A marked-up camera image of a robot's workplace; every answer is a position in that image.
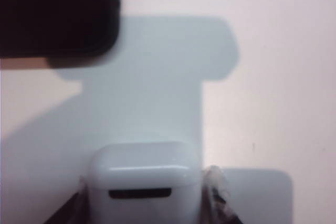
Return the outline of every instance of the white surface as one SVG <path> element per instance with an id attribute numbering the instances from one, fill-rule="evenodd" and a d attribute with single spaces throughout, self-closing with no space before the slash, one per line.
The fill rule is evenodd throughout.
<path id="1" fill-rule="evenodd" d="M 153 23 L 151 26 L 138 19 L 127 22 L 131 30 L 144 25 L 147 36 L 137 45 L 151 46 L 151 50 L 140 47 L 140 54 L 136 53 L 136 46 L 131 48 L 131 54 L 123 53 L 123 57 L 132 55 L 131 62 L 139 59 L 138 65 L 120 69 L 119 73 L 110 71 L 108 64 L 106 68 L 69 72 L 45 69 L 44 60 L 35 59 L 33 65 L 39 66 L 38 70 L 8 70 L 8 66 L 27 61 L 4 60 L 2 65 L 7 70 L 2 71 L 1 79 L 2 186 L 5 190 L 6 183 L 11 186 L 7 192 L 2 190 L 2 199 L 6 200 L 5 206 L 2 200 L 2 211 L 7 212 L 2 220 L 8 224 L 22 220 L 41 223 L 50 216 L 76 190 L 76 176 L 84 170 L 92 150 L 109 142 L 104 137 L 98 138 L 99 143 L 93 142 L 92 136 L 82 138 L 76 133 L 91 132 L 97 137 L 102 129 L 107 129 L 103 122 L 109 119 L 109 123 L 125 129 L 136 125 L 137 130 L 148 130 L 152 124 L 156 129 L 161 127 L 158 131 L 174 131 L 177 138 L 192 141 L 194 137 L 204 165 L 229 168 L 233 205 L 245 223 L 333 224 L 335 3 L 336 0 L 122 0 L 124 15 L 147 17 L 151 20 L 148 23 Z M 166 18 L 161 22 L 153 16 Z M 198 18 L 186 21 L 178 16 Z M 178 34 L 182 35 L 174 40 L 178 27 Z M 166 39 L 161 44 L 158 33 Z M 136 36 L 128 40 L 132 40 L 132 45 L 138 41 Z M 223 59 L 216 56 L 218 51 Z M 161 54 L 173 56 L 162 64 L 168 64 L 168 68 L 180 66 L 175 74 L 182 80 L 166 78 L 168 71 L 139 63 L 152 62 Z M 184 55 L 191 58 L 176 65 Z M 203 69 L 213 62 L 210 71 L 200 74 L 202 68 L 188 68 L 195 57 Z M 133 78 L 134 71 L 140 77 Z M 101 75 L 94 80 L 85 79 L 97 73 Z M 156 78 L 158 74 L 165 77 L 163 82 Z M 115 78 L 121 76 L 128 85 L 117 84 Z M 126 93 L 141 94 L 137 105 L 127 110 L 133 111 L 132 116 L 128 114 L 133 118 L 129 124 L 123 117 L 115 121 L 109 118 L 122 114 L 120 106 L 103 109 L 105 104 L 111 104 L 108 93 L 103 91 L 117 87 L 128 88 L 114 92 L 120 94 L 113 97 L 114 104 L 122 102 L 119 99 L 124 99 Z M 143 87 L 147 87 L 145 92 L 141 91 Z M 162 98 L 156 105 L 147 100 L 152 97 L 151 90 L 157 95 L 155 101 Z M 137 99 L 125 102 L 128 105 L 134 101 Z M 157 110 L 164 104 L 171 106 Z M 71 116 L 71 109 L 80 111 L 78 116 Z M 102 118 L 102 127 L 98 127 L 99 123 L 94 123 L 94 127 L 80 123 L 71 127 L 79 118 L 88 120 L 87 114 L 96 116 L 90 118 L 92 122 Z M 148 117 L 141 124 L 136 115 L 145 114 Z M 70 135 L 77 142 L 65 138 Z M 15 156 L 25 166 L 16 164 Z M 51 169 L 57 171 L 57 177 L 46 176 Z M 26 197 L 34 195 L 38 196 L 34 201 Z"/>
<path id="2" fill-rule="evenodd" d="M 92 223 L 198 224 L 202 195 L 198 160 L 194 146 L 182 142 L 119 143 L 103 148 L 95 154 L 88 177 Z M 128 199 L 109 195 L 109 190 L 158 188 L 169 188 L 171 193 Z"/>

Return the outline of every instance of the airpods case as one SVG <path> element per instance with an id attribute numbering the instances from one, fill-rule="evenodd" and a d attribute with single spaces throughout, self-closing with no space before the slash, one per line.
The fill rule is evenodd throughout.
<path id="1" fill-rule="evenodd" d="M 183 142 L 111 144 L 88 177 L 92 224 L 197 224 L 200 159 Z"/>

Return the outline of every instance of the black phone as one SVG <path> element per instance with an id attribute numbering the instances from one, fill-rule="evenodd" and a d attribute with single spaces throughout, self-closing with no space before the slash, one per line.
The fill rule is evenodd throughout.
<path id="1" fill-rule="evenodd" d="M 0 0 L 0 57 L 92 55 L 119 30 L 120 0 Z"/>

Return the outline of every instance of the case lid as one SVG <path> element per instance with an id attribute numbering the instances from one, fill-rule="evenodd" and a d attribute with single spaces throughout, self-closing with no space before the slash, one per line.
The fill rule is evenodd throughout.
<path id="1" fill-rule="evenodd" d="M 89 186 L 98 189 L 173 188 L 200 183 L 200 160 L 183 142 L 111 144 L 89 168 Z"/>

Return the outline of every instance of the black slot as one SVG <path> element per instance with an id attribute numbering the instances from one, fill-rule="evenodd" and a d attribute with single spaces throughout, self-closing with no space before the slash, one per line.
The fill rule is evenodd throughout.
<path id="1" fill-rule="evenodd" d="M 169 197 L 171 193 L 171 188 L 109 190 L 112 199 L 164 198 Z"/>

